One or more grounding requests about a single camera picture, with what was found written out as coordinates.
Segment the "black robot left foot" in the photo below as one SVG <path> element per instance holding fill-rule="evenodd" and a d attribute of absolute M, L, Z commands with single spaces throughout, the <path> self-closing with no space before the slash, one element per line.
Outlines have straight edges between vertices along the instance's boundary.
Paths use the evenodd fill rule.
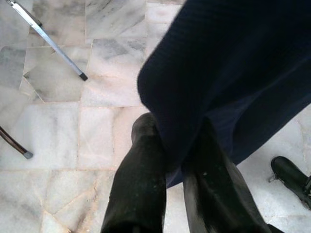
<path fill-rule="evenodd" d="M 291 160 L 283 156 L 273 158 L 271 168 L 276 178 L 311 210 L 311 175 L 306 176 Z"/>

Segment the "red-edged marble folding table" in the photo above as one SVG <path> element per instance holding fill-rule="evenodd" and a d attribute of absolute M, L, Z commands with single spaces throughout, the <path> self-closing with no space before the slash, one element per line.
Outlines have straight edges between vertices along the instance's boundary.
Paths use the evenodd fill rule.
<path fill-rule="evenodd" d="M 31 159 L 33 154 L 20 145 L 14 138 L 12 138 L 1 126 L 0 136 L 14 149 L 21 153 L 26 159 Z"/>

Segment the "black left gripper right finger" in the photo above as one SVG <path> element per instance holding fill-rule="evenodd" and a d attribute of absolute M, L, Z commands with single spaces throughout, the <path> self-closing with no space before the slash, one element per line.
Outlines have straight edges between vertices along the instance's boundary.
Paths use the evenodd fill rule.
<path fill-rule="evenodd" d="M 183 162 L 183 187 L 190 233 L 270 233 L 208 119 Z"/>

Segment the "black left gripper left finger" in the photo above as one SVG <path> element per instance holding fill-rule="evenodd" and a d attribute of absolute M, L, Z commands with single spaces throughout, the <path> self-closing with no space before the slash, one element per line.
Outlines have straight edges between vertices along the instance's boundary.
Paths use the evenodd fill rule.
<path fill-rule="evenodd" d="M 163 233 L 166 153 L 151 113 L 134 122 L 131 140 L 114 176 L 101 233 Z"/>

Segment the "silver metal clothes rack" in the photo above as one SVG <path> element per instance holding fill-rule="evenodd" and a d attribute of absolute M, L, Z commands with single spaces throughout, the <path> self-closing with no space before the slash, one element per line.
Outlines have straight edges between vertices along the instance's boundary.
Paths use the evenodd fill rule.
<path fill-rule="evenodd" d="M 63 60 L 77 73 L 77 75 L 86 81 L 88 77 L 82 72 L 79 67 L 63 52 L 63 50 L 49 37 L 42 27 L 42 23 L 34 17 L 26 8 L 14 0 L 4 0 L 7 2 L 28 24 L 33 28 L 37 34 L 42 37 L 53 49 L 60 55 Z"/>

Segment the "dark navy knit shirt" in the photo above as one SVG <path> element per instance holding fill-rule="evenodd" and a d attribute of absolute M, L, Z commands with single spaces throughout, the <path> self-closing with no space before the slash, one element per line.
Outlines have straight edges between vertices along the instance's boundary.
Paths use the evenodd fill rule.
<path fill-rule="evenodd" d="M 138 76 L 167 187 L 208 118 L 235 164 L 311 104 L 311 0 L 186 0 Z"/>

